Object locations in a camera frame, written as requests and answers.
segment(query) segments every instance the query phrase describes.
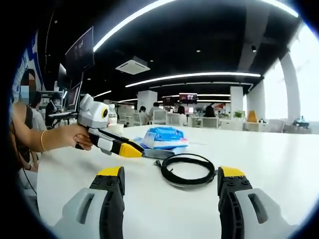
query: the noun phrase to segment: gold bracelet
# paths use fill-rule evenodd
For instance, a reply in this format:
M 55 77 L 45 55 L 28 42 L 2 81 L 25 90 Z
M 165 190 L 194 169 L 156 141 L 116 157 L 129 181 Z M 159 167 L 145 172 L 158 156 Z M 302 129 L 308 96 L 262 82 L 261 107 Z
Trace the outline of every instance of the gold bracelet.
M 43 148 L 44 151 L 47 151 L 47 150 L 43 147 L 43 141 L 42 141 L 42 139 L 43 139 L 43 135 L 44 135 L 44 133 L 45 133 L 46 131 L 47 131 L 47 129 L 42 132 L 41 138 L 40 138 L 40 140 L 41 140 L 41 146 L 42 146 L 42 148 Z

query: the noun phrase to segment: potted plant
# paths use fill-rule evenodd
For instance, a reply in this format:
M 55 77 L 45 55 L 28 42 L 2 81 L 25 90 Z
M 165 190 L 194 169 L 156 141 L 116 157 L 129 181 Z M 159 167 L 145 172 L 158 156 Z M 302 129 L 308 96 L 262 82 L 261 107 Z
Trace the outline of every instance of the potted plant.
M 234 118 L 242 119 L 243 116 L 244 116 L 244 112 L 242 112 L 242 111 L 235 111 L 235 113 L 234 113 Z

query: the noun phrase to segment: black ceiling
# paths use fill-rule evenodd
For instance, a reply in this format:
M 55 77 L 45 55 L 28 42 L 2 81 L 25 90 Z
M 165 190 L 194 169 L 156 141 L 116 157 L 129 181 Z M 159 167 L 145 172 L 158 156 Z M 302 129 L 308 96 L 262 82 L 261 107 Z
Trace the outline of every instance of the black ceiling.
M 121 20 L 154 1 L 87 1 L 84 5 L 68 1 L 56 9 L 47 41 L 48 79 L 54 80 L 59 62 L 64 64 L 64 53 L 90 26 L 94 26 L 96 44 Z M 112 90 L 96 99 L 125 100 L 136 98 L 138 91 L 149 87 L 186 82 L 256 85 L 262 78 L 205 76 L 125 88 L 142 80 L 185 73 L 238 71 L 263 75 L 286 51 L 299 23 L 299 18 L 259 0 L 176 0 L 141 15 L 111 36 L 95 52 L 95 66 L 85 75 L 91 80 L 84 81 L 83 90 L 92 95 Z M 39 41 L 46 38 L 43 33 L 47 29 L 41 30 Z M 133 56 L 146 61 L 151 70 L 136 75 L 115 70 Z M 229 94 L 230 85 L 177 85 L 152 90 L 159 98 L 186 91 Z

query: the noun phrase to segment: computer screen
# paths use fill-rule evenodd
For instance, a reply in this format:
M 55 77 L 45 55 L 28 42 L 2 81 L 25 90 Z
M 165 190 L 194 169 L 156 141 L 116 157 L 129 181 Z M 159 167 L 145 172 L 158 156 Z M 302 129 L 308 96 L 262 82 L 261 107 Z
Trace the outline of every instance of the computer screen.
M 85 68 L 94 65 L 93 27 L 88 29 L 65 53 L 68 76 L 81 74 Z
M 182 104 L 193 104 L 197 103 L 196 93 L 179 93 L 179 102 Z
M 70 90 L 69 97 L 68 97 L 68 111 L 78 110 L 81 86 L 82 86 L 82 81 Z

